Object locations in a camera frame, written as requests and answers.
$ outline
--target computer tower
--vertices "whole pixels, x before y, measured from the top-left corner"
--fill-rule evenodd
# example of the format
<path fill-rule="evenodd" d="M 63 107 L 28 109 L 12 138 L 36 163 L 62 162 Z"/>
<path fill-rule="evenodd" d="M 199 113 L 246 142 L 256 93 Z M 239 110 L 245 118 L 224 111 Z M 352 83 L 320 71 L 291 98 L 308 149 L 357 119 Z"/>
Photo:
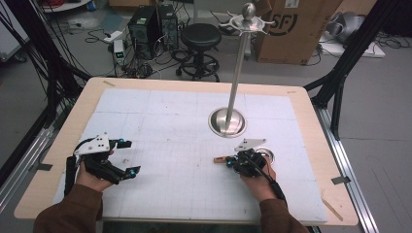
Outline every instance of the computer tower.
<path fill-rule="evenodd" d="M 127 24 L 136 55 L 142 59 L 155 58 L 155 42 L 160 30 L 155 6 L 139 6 Z"/>
<path fill-rule="evenodd" d="M 161 34 L 163 37 L 164 50 L 177 50 L 179 48 L 178 37 L 178 18 L 175 10 L 170 4 L 160 5 L 157 7 L 158 17 L 160 20 Z"/>

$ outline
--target desk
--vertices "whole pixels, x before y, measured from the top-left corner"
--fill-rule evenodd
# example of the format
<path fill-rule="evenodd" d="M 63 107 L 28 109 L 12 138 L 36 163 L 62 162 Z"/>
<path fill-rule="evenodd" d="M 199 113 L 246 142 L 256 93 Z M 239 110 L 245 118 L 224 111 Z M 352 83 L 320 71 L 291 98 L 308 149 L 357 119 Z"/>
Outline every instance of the desk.
<path fill-rule="evenodd" d="M 91 79 L 56 137 L 44 163 L 52 164 L 50 171 L 38 171 L 15 210 L 17 218 L 35 218 L 52 203 L 65 158 L 73 152 L 85 130 L 102 92 L 106 88 L 136 88 L 228 93 L 229 83 L 194 83 L 149 80 Z M 297 86 L 239 84 L 239 93 L 267 94 L 290 97 L 302 138 L 326 205 L 325 225 L 355 225 L 358 217 L 343 183 L 334 185 L 339 177 L 326 137 L 318 122 L 307 92 Z"/>

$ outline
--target power strip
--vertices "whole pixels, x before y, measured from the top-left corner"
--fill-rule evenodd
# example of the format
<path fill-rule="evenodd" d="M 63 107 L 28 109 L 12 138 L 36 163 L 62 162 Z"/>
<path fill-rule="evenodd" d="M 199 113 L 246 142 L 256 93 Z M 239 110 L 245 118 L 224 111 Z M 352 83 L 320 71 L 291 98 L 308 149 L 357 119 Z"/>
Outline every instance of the power strip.
<path fill-rule="evenodd" d="M 117 37 L 119 37 L 121 35 L 120 31 L 115 31 L 114 33 L 110 34 L 110 37 L 106 37 L 105 39 L 103 39 L 105 42 L 111 43 L 114 40 L 117 39 Z"/>

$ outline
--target white paper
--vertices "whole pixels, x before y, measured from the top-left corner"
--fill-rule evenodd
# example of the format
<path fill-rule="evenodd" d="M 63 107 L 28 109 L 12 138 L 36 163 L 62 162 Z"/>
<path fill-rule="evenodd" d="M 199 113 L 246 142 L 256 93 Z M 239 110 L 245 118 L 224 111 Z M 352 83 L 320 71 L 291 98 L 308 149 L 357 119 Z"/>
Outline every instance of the white paper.
<path fill-rule="evenodd" d="M 125 169 L 141 166 L 135 179 L 104 192 L 106 217 L 258 222 L 258 202 L 239 175 L 213 158 L 235 154 L 244 138 L 266 139 L 277 181 L 294 217 L 326 221 L 326 212 L 289 97 L 237 94 L 235 109 L 248 127 L 238 138 L 214 134 L 209 115 L 226 107 L 228 94 L 107 89 L 82 140 L 107 132 L 132 141 L 110 160 Z"/>

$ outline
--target black stool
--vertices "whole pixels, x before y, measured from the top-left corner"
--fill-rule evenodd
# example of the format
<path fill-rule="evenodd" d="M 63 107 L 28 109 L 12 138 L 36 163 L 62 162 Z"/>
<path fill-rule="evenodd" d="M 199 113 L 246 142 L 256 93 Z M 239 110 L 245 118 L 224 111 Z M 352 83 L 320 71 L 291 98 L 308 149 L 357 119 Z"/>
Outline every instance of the black stool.
<path fill-rule="evenodd" d="M 220 80 L 216 71 L 220 67 L 219 61 L 204 52 L 217 46 L 221 39 L 222 35 L 218 28 L 211 24 L 196 23 L 185 28 L 181 35 L 182 43 L 190 50 L 195 50 L 196 53 L 185 58 L 176 70 L 176 75 L 181 76 L 183 71 L 190 75 L 193 81 L 213 75 L 218 83 Z"/>

